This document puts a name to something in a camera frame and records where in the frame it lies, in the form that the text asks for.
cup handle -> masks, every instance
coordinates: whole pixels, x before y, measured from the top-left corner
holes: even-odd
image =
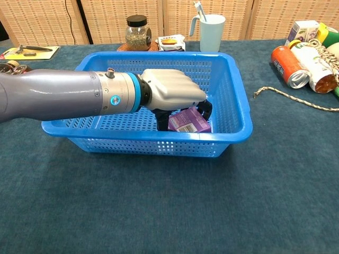
[[[190,34],[189,34],[190,36],[193,36],[193,34],[194,34],[195,24],[196,24],[198,19],[200,19],[199,15],[192,18],[191,27],[190,27]]]

rope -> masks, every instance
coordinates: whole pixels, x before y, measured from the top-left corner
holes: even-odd
[[[339,61],[336,59],[335,55],[328,52],[326,50],[326,48],[320,43],[319,40],[317,39],[312,39],[309,41],[309,43],[311,44],[312,47],[314,47],[319,55],[321,56],[322,59],[324,59],[328,65],[330,66],[331,68],[331,71],[333,72],[334,76],[335,76],[335,80],[336,82],[339,84]],[[299,98],[296,98],[292,95],[288,95],[287,93],[284,93],[276,88],[273,88],[271,86],[264,86],[262,88],[260,88],[258,91],[256,91],[254,94],[253,94],[253,97],[254,98],[257,98],[258,95],[262,92],[262,91],[265,91],[265,90],[271,90],[271,91],[274,91],[278,94],[281,94],[293,101],[296,101],[296,102],[299,102],[299,103],[303,103],[307,106],[310,106],[310,107],[313,107],[313,108],[316,108],[318,110],[323,110],[323,111],[330,111],[330,112],[339,112],[339,108],[326,108],[326,107],[320,107],[318,105],[315,105],[313,103],[310,103],[308,101],[304,101],[303,99],[299,99]]]

white cup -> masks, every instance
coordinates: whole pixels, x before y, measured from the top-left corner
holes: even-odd
[[[200,19],[199,15],[192,19],[190,36],[194,34],[195,23],[200,21],[200,51],[218,52],[226,18],[218,14],[206,15],[207,22]]]

wooden coaster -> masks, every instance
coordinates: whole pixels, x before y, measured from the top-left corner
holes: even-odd
[[[117,51],[133,51],[133,50],[130,50],[127,44],[125,43],[121,45],[120,47],[118,47]],[[158,43],[156,43],[155,41],[152,41],[147,51],[159,51]]]

purple box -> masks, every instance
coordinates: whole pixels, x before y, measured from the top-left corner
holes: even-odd
[[[195,107],[169,116],[168,129],[178,132],[211,132],[211,126]]]

